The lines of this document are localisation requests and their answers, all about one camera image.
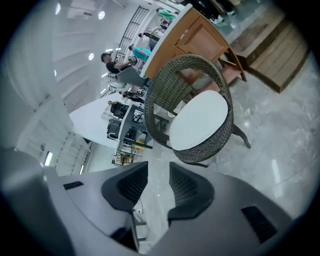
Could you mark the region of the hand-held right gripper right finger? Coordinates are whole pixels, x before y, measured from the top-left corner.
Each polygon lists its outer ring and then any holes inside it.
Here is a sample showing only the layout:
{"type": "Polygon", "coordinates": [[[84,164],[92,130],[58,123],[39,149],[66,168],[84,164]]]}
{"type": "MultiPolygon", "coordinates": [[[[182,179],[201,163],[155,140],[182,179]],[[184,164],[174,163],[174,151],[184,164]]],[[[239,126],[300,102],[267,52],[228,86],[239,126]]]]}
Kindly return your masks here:
{"type": "Polygon", "coordinates": [[[201,215],[214,200],[215,190],[203,176],[183,166],[169,163],[169,184],[175,207],[168,212],[168,220],[192,220],[201,215]]]}

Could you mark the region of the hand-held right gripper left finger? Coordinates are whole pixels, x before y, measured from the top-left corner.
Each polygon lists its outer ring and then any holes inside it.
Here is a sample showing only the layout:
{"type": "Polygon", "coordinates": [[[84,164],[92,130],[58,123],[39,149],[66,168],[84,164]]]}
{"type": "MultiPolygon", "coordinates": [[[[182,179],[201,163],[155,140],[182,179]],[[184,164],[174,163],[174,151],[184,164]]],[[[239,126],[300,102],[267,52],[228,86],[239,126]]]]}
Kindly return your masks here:
{"type": "Polygon", "coordinates": [[[114,209],[132,212],[148,184],[148,162],[136,162],[112,170],[115,175],[102,184],[102,196],[114,209]]]}

